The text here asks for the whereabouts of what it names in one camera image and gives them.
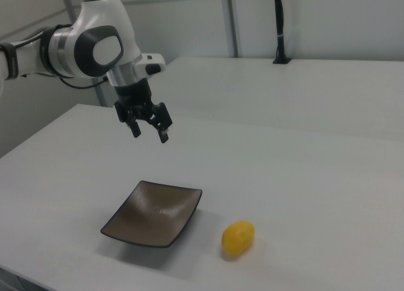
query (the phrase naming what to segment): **table surface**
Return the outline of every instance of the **table surface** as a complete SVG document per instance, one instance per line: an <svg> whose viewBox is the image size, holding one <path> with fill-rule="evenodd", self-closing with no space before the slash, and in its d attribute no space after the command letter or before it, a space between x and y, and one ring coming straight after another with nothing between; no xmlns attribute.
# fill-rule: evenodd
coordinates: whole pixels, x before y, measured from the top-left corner
<svg viewBox="0 0 404 291"><path fill-rule="evenodd" d="M0 267L60 291L401 290L403 131L382 132L392 128L389 115L398 118L401 112L392 108L377 118L387 101L373 100L354 110L352 99L366 89L374 98L384 96L374 87L376 79L389 82L383 90L399 96L398 80L393 86L387 76L402 64L292 61L295 68L268 64L267 74L251 74L254 65L262 69L267 62L179 59L152 78L154 102L166 102L174 114L164 145L146 124L140 124L143 133L134 139L114 109L78 105L0 158ZM236 71L235 81L227 79L227 65ZM290 78L285 72L307 66L313 73L315 66L325 78L327 65L353 65L357 71L345 76L361 77L356 84L341 79L339 90L333 82L311 88L303 72ZM378 77L368 75L372 69ZM177 80L179 73L195 78L195 84ZM334 74L326 75L332 79ZM296 87L286 86L282 93L271 86L284 82ZM208 88L210 83L217 88ZM318 93L311 108L299 108L294 94L309 105L299 84L311 97ZM326 107L320 109L323 102ZM332 117L337 104L344 106L341 112L361 115L327 129L337 125ZM367 109L369 116L362 113ZM329 124L316 123L320 110ZM267 111L287 118L272 120ZM298 114L295 121L288 111ZM367 129L368 119L386 124ZM360 123L365 126L356 130ZM100 233L140 180L203 190L189 225L167 249L129 245ZM220 239L237 220L254 223L256 239L244 255L230 260L220 250Z"/></svg>

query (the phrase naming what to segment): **white robotic arm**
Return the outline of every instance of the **white robotic arm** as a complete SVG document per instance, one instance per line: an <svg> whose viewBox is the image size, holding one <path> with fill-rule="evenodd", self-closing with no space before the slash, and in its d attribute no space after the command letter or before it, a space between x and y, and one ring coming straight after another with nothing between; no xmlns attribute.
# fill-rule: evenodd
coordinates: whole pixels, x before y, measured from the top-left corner
<svg viewBox="0 0 404 291"><path fill-rule="evenodd" d="M160 54L142 54L120 0L84 0L74 25L57 25L17 43L0 43L0 94L6 79L30 73L58 78L106 76L119 100L121 122L140 135L137 119L156 128L161 142L172 124L164 103L154 105L148 77L165 69Z"/></svg>

